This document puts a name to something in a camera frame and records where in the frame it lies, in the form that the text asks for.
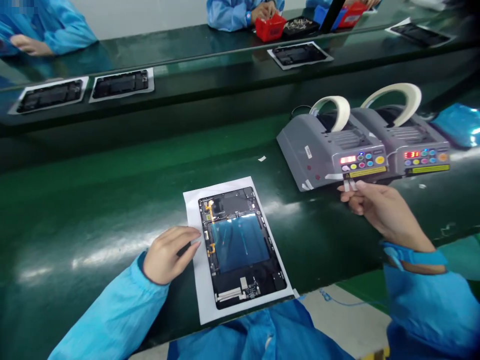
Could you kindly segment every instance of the yellow label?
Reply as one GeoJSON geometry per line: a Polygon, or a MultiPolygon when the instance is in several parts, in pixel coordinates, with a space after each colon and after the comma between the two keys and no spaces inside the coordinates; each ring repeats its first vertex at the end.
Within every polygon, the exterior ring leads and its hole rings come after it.
{"type": "Polygon", "coordinates": [[[436,171],[450,170],[450,165],[425,166],[412,169],[413,174],[432,173],[436,171]]]}
{"type": "Polygon", "coordinates": [[[357,178],[359,176],[376,174],[376,173],[383,173],[383,172],[386,172],[386,171],[387,171],[387,167],[382,166],[382,167],[376,167],[376,168],[351,172],[349,175],[350,175],[351,178],[357,178]]]}

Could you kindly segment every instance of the worker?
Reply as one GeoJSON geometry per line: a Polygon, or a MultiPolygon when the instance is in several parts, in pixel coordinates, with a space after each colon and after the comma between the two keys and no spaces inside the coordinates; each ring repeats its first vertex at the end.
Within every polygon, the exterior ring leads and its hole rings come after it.
{"type": "MultiPolygon", "coordinates": [[[[340,186],[340,200],[364,216],[387,245],[399,253],[420,253],[430,263],[399,261],[389,252],[391,263],[384,265],[384,274],[392,319],[387,329],[390,359],[479,359],[480,304],[467,281],[436,263],[434,258],[442,255],[398,191],[361,180],[356,187],[345,192],[340,186]]],[[[180,257],[178,251],[200,235],[197,229],[177,226],[157,237],[147,253],[106,287],[49,359],[128,358],[162,308],[170,282],[200,243],[194,242],[180,257]]],[[[359,236],[357,241],[368,239],[359,236]]],[[[168,352],[169,359],[352,359],[314,328],[298,300],[183,337],[171,342],[168,352]]]]}
{"type": "Polygon", "coordinates": [[[63,55],[97,41],[84,16],[69,0],[13,3],[17,6],[0,14],[1,57],[19,53],[34,57],[63,55]]]}
{"type": "Polygon", "coordinates": [[[270,19],[284,10],[285,0],[207,0],[208,25],[233,32],[255,25],[257,19],[270,19]]]}

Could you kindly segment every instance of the red led display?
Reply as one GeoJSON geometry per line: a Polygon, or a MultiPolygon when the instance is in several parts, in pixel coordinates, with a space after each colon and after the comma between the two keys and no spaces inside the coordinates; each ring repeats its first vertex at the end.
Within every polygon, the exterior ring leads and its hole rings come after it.
{"type": "Polygon", "coordinates": [[[346,156],[340,159],[340,164],[354,163],[357,160],[356,156],[346,156]]]}
{"type": "Polygon", "coordinates": [[[405,159],[412,159],[412,158],[419,158],[420,157],[420,151],[409,151],[403,154],[405,159]]]}

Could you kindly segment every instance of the warning label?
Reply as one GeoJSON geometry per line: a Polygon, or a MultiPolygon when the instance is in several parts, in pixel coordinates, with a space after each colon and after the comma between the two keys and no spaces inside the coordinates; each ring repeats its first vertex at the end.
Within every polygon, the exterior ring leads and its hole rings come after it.
{"type": "Polygon", "coordinates": [[[347,173],[347,174],[344,175],[344,178],[345,179],[358,178],[359,176],[383,173],[383,172],[386,172],[386,171],[387,171],[387,167],[382,166],[382,167],[376,167],[376,168],[371,168],[371,169],[366,169],[366,170],[360,170],[360,171],[347,173]]]}
{"type": "Polygon", "coordinates": [[[436,166],[410,168],[406,170],[406,174],[413,175],[413,174],[422,174],[422,173],[433,173],[437,171],[446,171],[446,170],[450,170],[450,165],[436,165],[436,166]]]}

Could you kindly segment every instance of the hand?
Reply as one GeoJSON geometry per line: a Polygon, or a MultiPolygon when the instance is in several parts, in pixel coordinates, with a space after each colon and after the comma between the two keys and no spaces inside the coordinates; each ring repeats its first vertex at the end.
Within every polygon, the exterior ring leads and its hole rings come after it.
{"type": "Polygon", "coordinates": [[[348,202],[354,214],[363,215],[386,241],[420,252],[433,252],[435,247],[425,236],[404,198],[393,187],[359,180],[358,191],[344,192],[338,187],[340,200],[348,202]]]}
{"type": "Polygon", "coordinates": [[[192,240],[197,239],[200,232],[188,226],[175,226],[157,237],[148,249],[143,261],[143,273],[150,281],[166,285],[183,273],[194,258],[200,242],[197,241],[178,256],[177,253],[192,240]]]}
{"type": "Polygon", "coordinates": [[[380,1],[382,0],[361,0],[361,2],[368,8],[368,10],[376,7],[378,4],[380,4],[380,1]]]}
{"type": "Polygon", "coordinates": [[[251,23],[254,25],[257,19],[270,19],[277,9],[275,8],[275,3],[273,1],[261,2],[253,11],[251,12],[251,23]]]}
{"type": "Polygon", "coordinates": [[[10,42],[14,47],[30,56],[42,57],[54,55],[46,43],[25,35],[14,35],[10,38],[10,42]]]}

